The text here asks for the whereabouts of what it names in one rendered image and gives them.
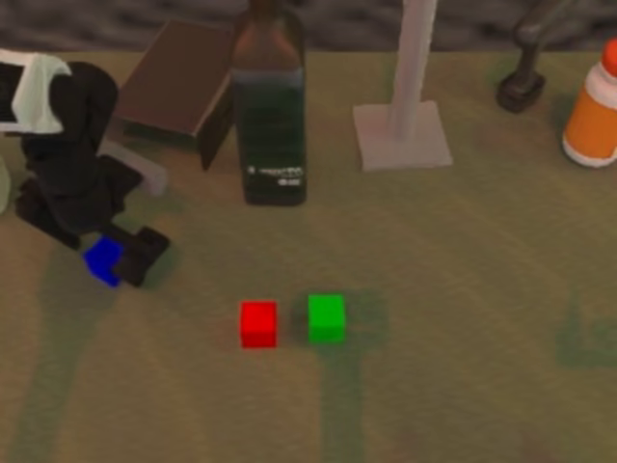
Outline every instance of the red cube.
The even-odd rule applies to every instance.
[[[277,303],[243,301],[240,303],[240,340],[244,348],[277,346]]]

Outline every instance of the dark background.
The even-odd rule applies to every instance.
[[[170,17],[216,21],[247,0],[2,0],[0,46],[22,49],[144,49]],[[308,43],[332,50],[395,49],[401,0],[287,0]],[[509,33],[535,0],[441,0],[433,47],[511,47]],[[579,0],[557,28],[553,49],[599,49],[617,36],[617,1]]]

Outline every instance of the orange container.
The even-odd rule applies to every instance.
[[[563,134],[563,149],[585,167],[617,160],[617,39],[606,44],[602,60],[587,74]]]

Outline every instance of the cube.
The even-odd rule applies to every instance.
[[[345,340],[345,301],[336,294],[313,294],[308,297],[308,340],[342,342]]]
[[[240,303],[240,341],[246,348],[277,346],[277,303],[243,301]]]
[[[122,257],[123,248],[116,241],[105,236],[84,253],[84,260],[90,273],[108,286],[115,287],[120,284],[120,278],[114,275],[112,269]]]

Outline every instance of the label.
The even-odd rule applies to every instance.
[[[304,73],[233,71],[231,80],[245,189],[297,194],[306,186]]]

